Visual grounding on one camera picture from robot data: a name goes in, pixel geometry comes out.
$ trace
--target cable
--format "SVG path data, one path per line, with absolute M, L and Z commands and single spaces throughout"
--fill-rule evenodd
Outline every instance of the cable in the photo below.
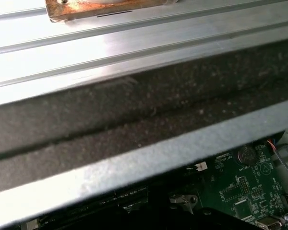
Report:
M 274 144 L 272 144 L 272 142 L 270 140 L 267 140 L 267 142 L 271 145 L 273 153 L 277 156 L 277 158 L 279 159 L 279 161 L 281 162 L 281 164 L 285 167 L 285 169 L 288 172 L 288 165 L 284 162 L 284 160 L 282 159 L 281 155 L 279 154 L 279 152 L 277 151 L 276 147 L 274 146 Z

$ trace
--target green circuit board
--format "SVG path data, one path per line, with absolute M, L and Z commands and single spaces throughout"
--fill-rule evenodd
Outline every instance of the green circuit board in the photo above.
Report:
M 237 150 L 230 150 L 207 159 L 207 169 L 200 172 L 204 186 L 196 186 L 195 208 L 211 207 L 248 223 L 288 213 L 288 195 L 284 191 L 265 145 L 253 146 L 258 156 L 254 166 L 245 166 L 237 159 Z

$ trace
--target copper base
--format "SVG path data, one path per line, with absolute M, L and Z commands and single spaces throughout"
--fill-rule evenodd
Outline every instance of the copper base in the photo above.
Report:
M 162 5 L 166 0 L 127 0 L 115 4 L 96 4 L 82 0 L 46 0 L 47 12 L 53 22 L 131 11 L 139 8 Z

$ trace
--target motherboard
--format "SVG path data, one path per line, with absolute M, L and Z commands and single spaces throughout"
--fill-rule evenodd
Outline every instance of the motherboard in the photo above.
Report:
M 211 207 L 267 230 L 288 227 L 288 194 L 265 145 L 230 150 L 204 164 L 195 208 Z
M 173 205 L 196 212 L 213 208 L 264 230 L 288 230 L 288 194 L 264 144 L 250 144 L 196 162 L 160 178 L 88 200 L 38 218 L 41 229 L 61 229 L 92 220 L 113 207 L 126 213 L 145 206 L 150 188 L 158 184 Z

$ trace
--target red wire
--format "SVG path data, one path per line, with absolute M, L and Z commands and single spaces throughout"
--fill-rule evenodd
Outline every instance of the red wire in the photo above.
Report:
M 275 145 L 272 143 L 271 140 L 267 140 L 267 142 L 271 145 L 271 147 L 272 147 L 273 150 L 276 150 L 276 147 L 275 147 Z

